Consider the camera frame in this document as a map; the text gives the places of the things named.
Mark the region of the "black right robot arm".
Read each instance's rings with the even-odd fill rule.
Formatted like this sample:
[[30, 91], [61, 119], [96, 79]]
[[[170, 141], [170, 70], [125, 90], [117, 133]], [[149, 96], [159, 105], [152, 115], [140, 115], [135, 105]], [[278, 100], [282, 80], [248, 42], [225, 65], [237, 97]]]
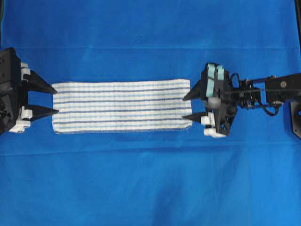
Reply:
[[233, 79], [239, 75], [229, 74], [222, 65], [207, 63], [200, 80], [183, 98], [184, 101], [199, 98], [204, 112], [183, 118], [204, 125], [204, 135], [214, 138], [226, 137], [236, 117], [238, 108], [262, 109], [269, 116], [276, 116], [280, 107], [290, 103], [292, 131], [301, 136], [301, 75], [270, 76], [255, 80]]

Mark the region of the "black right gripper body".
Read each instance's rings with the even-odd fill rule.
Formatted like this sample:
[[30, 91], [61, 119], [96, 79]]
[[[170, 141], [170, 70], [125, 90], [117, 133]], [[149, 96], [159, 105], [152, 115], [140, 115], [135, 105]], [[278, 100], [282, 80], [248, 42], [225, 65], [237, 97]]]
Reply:
[[[205, 70], [201, 75], [203, 81], [205, 81], [204, 75]], [[233, 84], [229, 72], [225, 70], [223, 88], [219, 87], [213, 97], [203, 100], [206, 112], [208, 112], [208, 116], [201, 118], [201, 124], [205, 126], [204, 135], [222, 138], [230, 134], [230, 128], [237, 113], [237, 107], [231, 98], [232, 90]]]

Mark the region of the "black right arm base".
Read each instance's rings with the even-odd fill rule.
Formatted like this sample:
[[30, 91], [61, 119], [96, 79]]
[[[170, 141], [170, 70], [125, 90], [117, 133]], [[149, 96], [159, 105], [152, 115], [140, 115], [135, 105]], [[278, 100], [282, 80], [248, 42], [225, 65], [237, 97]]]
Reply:
[[301, 141], [301, 104], [287, 102], [283, 110], [285, 133], [295, 141]]

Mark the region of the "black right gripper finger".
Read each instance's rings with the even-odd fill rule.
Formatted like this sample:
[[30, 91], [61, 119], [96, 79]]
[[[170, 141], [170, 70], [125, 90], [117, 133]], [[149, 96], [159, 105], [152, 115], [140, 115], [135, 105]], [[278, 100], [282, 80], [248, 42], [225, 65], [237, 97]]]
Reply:
[[207, 100], [206, 96], [207, 81], [199, 80], [193, 88], [184, 96], [183, 101], [201, 99]]
[[201, 124], [201, 118], [208, 116], [208, 112], [193, 113], [191, 115], [182, 116], [183, 119], [198, 122]]

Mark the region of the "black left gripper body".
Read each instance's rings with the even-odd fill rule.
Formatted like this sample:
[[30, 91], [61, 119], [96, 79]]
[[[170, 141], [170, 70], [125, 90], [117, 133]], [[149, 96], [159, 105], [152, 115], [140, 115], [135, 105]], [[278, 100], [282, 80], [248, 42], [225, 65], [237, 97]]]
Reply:
[[0, 51], [0, 133], [23, 133], [31, 123], [27, 89], [23, 84], [31, 74], [28, 64], [21, 62], [13, 47]]

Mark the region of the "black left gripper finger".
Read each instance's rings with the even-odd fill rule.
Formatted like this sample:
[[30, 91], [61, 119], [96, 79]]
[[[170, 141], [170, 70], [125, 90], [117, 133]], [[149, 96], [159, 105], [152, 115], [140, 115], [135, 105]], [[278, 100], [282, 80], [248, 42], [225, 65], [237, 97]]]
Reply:
[[35, 71], [27, 70], [23, 73], [23, 81], [27, 91], [35, 91], [48, 94], [57, 94], [57, 91], [44, 81]]
[[56, 109], [42, 107], [39, 105], [27, 105], [25, 109], [32, 111], [32, 117], [29, 119], [29, 121], [35, 121], [40, 118], [48, 117], [59, 113], [59, 111]]

